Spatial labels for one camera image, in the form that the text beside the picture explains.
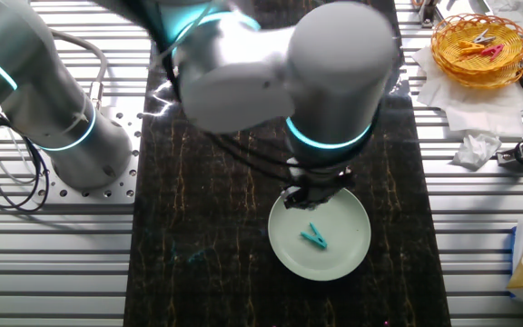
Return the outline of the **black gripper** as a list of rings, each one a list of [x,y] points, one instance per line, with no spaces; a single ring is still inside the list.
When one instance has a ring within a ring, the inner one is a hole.
[[[353,186],[351,170],[329,173],[291,170],[291,177],[293,181],[281,192],[286,209],[314,210],[344,188]]]

